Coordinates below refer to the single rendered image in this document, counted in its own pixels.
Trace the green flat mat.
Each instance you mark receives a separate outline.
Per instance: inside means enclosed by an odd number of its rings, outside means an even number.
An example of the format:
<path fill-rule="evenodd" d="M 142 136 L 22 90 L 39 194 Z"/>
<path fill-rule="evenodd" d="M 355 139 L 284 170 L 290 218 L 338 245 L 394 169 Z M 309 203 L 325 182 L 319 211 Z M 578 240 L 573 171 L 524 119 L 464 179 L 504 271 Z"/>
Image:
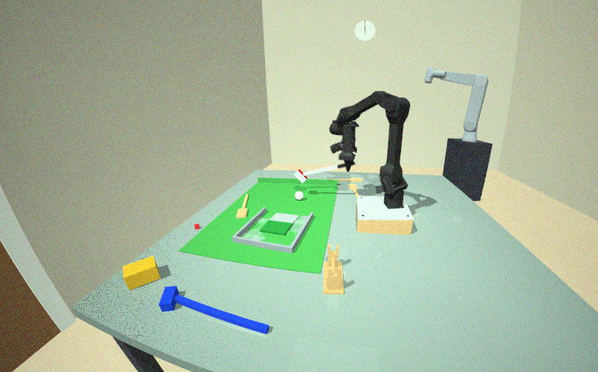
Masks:
<path fill-rule="evenodd" d="M 320 274 L 337 189 L 338 184 L 257 182 L 188 241 L 179 252 L 259 267 Z M 303 193 L 302 200 L 295 198 L 297 191 Z M 249 195 L 245 207 L 246 218 L 237 219 L 238 209 L 242 208 L 246 195 Z M 265 220 L 268 221 L 276 213 L 298 215 L 297 219 L 300 219 L 300 216 L 303 219 L 303 216 L 309 216 L 313 212 L 313 219 L 293 253 L 232 242 L 231 237 L 263 207 L 266 208 L 266 213 L 255 222 L 260 224 L 253 224 L 246 234 L 250 231 L 252 235 L 253 230 L 254 236 L 254 229 L 255 235 L 257 229 L 257 236 L 258 232 L 260 235 L 260 228 Z"/>

